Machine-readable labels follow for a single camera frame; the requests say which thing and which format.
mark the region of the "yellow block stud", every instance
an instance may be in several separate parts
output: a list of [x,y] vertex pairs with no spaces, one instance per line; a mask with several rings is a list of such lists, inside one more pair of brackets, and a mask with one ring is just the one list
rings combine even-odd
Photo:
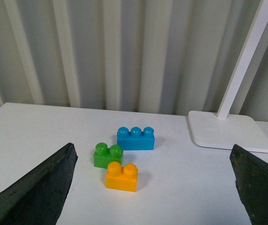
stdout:
[[119,162],[111,162],[106,174],[106,188],[136,192],[138,169],[133,164],[121,167]]

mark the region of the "green block stud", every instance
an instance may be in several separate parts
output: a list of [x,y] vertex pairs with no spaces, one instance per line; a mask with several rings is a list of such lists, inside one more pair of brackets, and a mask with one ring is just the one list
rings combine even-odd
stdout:
[[93,155],[93,163],[95,167],[107,169],[111,162],[123,162],[123,150],[117,144],[108,148],[107,144],[99,143],[96,145],[96,151]]

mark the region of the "white table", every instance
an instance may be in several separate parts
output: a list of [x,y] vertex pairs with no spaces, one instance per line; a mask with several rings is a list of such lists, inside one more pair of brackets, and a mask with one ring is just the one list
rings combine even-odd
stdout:
[[[0,192],[68,142],[79,156],[58,225],[250,225],[229,150],[193,143],[184,116],[6,103],[0,108]],[[258,122],[268,137],[268,122]],[[106,189],[93,166],[99,142],[119,127],[155,130],[155,149],[124,151],[139,169],[137,192]],[[256,153],[268,162],[268,154]]]

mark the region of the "blue block stud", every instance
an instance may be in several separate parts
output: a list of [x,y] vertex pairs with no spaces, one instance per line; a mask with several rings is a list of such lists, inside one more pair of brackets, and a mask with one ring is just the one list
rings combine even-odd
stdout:
[[128,128],[121,127],[117,132],[117,144],[122,150],[153,150],[155,144],[154,129],[134,127],[129,132]]

